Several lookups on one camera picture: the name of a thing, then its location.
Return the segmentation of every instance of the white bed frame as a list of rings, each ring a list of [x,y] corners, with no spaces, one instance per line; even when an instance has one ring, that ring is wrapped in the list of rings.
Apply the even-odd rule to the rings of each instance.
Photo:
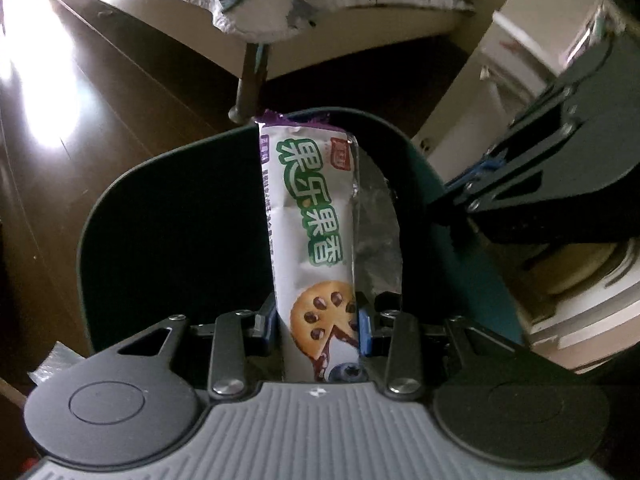
[[[301,68],[386,44],[447,34],[462,19],[450,10],[411,7],[344,9],[323,16],[295,38],[265,45],[247,43],[213,26],[208,10],[181,0],[100,0],[180,41],[239,79],[235,123],[257,110],[261,84]]]

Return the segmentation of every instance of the red logo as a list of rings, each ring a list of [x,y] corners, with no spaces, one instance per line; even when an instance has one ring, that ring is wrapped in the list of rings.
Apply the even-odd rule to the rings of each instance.
[[[336,170],[351,170],[349,143],[345,139],[331,138],[331,165]]]

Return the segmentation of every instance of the brand logo on wrapper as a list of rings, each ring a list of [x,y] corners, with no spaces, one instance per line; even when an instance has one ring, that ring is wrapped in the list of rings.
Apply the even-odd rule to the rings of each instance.
[[[269,161],[269,136],[260,136],[260,163],[266,164]]]
[[[331,138],[331,165],[336,170],[351,170],[349,142],[345,139]]]
[[[285,167],[284,184],[296,200],[309,238],[309,261],[315,266],[332,266],[341,262],[340,225],[331,206],[326,181],[319,172],[322,170],[322,155],[318,145],[311,139],[286,139],[277,144],[276,150],[280,153],[278,160]]]

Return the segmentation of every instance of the ribbed surface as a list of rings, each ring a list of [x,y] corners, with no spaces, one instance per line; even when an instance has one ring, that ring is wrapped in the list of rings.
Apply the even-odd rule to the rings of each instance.
[[[555,472],[481,462],[444,437],[414,402],[393,402],[371,383],[268,383],[246,402],[220,404],[182,449],[113,473],[44,461],[34,480],[596,480],[589,462]]]

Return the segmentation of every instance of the purple label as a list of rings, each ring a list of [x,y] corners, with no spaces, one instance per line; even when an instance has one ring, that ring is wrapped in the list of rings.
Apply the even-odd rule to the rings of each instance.
[[[260,161],[266,164],[269,161],[269,136],[260,136]]]

